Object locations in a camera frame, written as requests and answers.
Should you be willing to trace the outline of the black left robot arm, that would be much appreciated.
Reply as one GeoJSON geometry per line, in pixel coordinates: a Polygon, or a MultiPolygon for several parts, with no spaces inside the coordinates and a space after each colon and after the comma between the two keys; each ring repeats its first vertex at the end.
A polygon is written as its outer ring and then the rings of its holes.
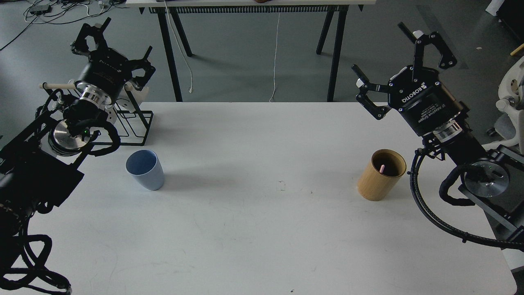
{"type": "Polygon", "coordinates": [[[70,295],[66,277],[45,266],[52,239],[28,233],[35,213],[50,213],[75,190],[88,156],[104,156],[123,145],[117,119],[137,115],[148,137],[153,114],[139,105],[147,95],[155,67],[149,46],[140,59],[129,60],[107,45],[110,24],[83,24],[73,54],[88,62],[69,84],[41,84],[47,99],[34,121],[1,149],[1,288],[28,288],[49,295],[70,295]]]}

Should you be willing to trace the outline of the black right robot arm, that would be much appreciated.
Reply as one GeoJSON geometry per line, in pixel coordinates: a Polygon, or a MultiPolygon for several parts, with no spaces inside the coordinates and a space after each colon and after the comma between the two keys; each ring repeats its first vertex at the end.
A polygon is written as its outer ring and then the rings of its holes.
{"type": "Polygon", "coordinates": [[[448,234],[484,246],[523,250],[523,226],[514,225],[516,211],[506,211],[491,198],[504,193],[510,185],[508,166],[523,170],[523,155],[499,145],[485,149],[473,136],[466,123],[469,108],[455,99],[439,79],[436,69],[423,65],[425,47],[434,45],[440,53],[438,67],[456,66],[457,59],[438,32],[411,32],[404,23],[398,27],[414,44],[413,62],[393,75],[386,85],[375,84],[358,65],[352,70],[358,76],[356,101],[375,119],[381,120],[392,109],[404,118],[423,147],[415,151],[409,182],[411,193],[423,215],[448,234]],[[455,168],[438,189],[440,198],[453,206],[479,206],[503,226],[504,238],[492,239],[459,230],[444,222],[425,203],[418,185],[419,170],[425,157],[443,161],[449,157],[455,168]]]}

